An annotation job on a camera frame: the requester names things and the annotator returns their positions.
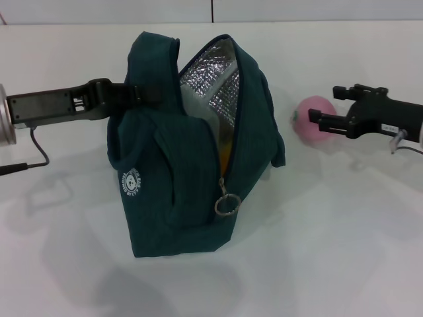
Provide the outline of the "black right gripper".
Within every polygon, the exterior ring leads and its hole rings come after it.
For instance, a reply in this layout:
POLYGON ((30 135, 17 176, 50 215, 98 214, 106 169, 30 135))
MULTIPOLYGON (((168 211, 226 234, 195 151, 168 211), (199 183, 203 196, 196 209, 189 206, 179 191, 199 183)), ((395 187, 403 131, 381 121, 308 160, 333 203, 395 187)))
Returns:
POLYGON ((403 129, 407 132, 406 140, 419 142, 422 106, 379 96, 387 95, 388 91, 384 87, 372 88, 361 84, 355 84, 350 88, 334 86, 332 92, 335 99, 360 100, 351 105, 347 116, 308 110, 309 121, 316 123, 319 131, 346 132, 346 136, 350 139, 357 139, 367 133, 393 136, 398 130, 403 129))

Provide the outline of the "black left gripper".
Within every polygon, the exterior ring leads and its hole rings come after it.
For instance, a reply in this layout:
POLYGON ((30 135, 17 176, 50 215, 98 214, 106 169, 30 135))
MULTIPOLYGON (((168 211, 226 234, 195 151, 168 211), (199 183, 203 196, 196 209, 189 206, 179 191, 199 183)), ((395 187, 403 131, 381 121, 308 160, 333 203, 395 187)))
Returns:
POLYGON ((50 125, 119 116, 139 107, 157 108, 161 89, 95 79, 77 87, 10 95, 7 104, 14 125, 50 125))

